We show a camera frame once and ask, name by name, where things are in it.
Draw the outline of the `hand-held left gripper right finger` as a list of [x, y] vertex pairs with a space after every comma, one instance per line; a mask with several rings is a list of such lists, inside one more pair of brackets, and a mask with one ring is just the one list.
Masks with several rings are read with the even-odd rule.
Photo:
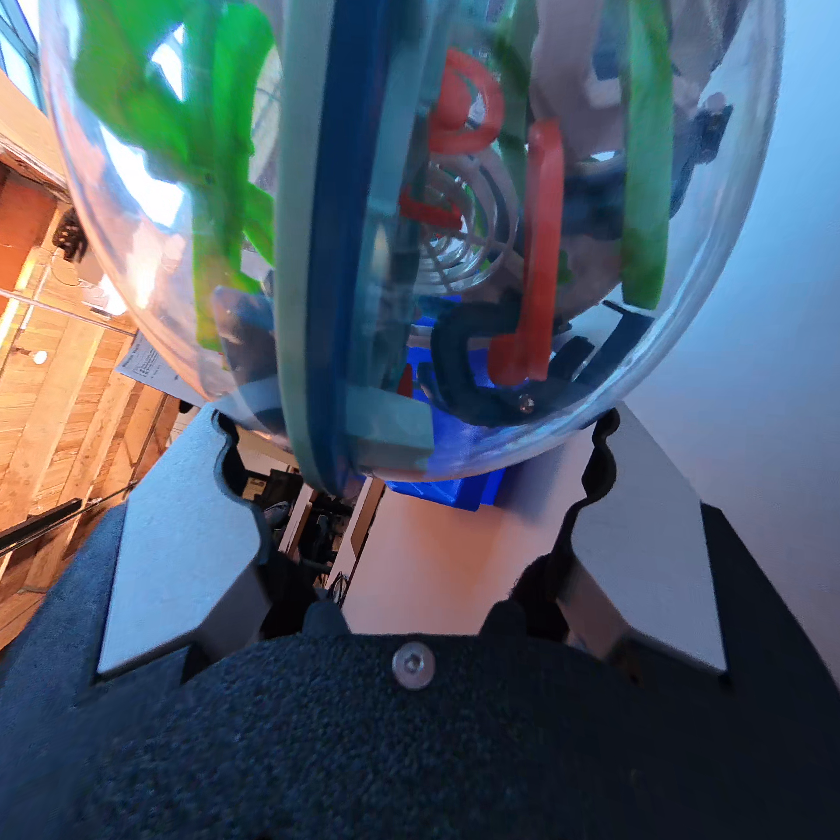
[[642, 644], [713, 675], [728, 667], [700, 499], [626, 406], [591, 432], [584, 497], [554, 544], [569, 643], [609, 660]]

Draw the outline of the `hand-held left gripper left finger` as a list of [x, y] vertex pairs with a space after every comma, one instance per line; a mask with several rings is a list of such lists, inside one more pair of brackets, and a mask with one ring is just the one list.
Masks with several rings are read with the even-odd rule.
[[271, 601], [267, 525], [242, 498], [235, 424], [206, 405], [130, 493], [98, 661], [118, 676], [197, 646], [215, 663], [255, 643]]

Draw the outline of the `clear plastic maze ball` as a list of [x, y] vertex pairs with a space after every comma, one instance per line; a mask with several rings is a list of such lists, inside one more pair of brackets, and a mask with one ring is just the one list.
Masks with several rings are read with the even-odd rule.
[[696, 318], [784, 2], [40, 4], [49, 115], [142, 335], [310, 486], [540, 455]]

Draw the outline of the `white paper notice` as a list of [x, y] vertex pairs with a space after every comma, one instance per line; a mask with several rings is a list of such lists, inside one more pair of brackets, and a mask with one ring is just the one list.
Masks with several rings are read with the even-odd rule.
[[192, 406], [201, 407], [206, 404], [205, 398], [172, 369], [140, 332], [134, 336], [128, 352], [115, 370], [135, 382]]

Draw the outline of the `blue plastic bin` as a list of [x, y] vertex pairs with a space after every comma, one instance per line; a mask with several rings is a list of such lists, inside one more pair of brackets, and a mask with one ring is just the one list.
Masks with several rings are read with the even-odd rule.
[[440, 481], [387, 481], [389, 489], [405, 497], [428, 501], [447, 508], [477, 511], [496, 504], [505, 469], [478, 476]]

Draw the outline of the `black ceiling spotlight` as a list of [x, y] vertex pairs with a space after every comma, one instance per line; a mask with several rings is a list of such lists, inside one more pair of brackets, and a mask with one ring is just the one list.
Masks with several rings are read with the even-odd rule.
[[89, 242], [75, 207], [70, 206], [61, 215], [52, 244], [61, 251], [65, 261], [78, 264], [84, 259]]

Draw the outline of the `black metal rail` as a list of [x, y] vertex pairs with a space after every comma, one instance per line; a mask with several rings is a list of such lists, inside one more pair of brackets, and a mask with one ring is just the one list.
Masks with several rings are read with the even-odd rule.
[[43, 537], [59, 525], [75, 518], [82, 509], [82, 499], [72, 498], [46, 512], [6, 528], [1, 531], [1, 555], [12, 553]]

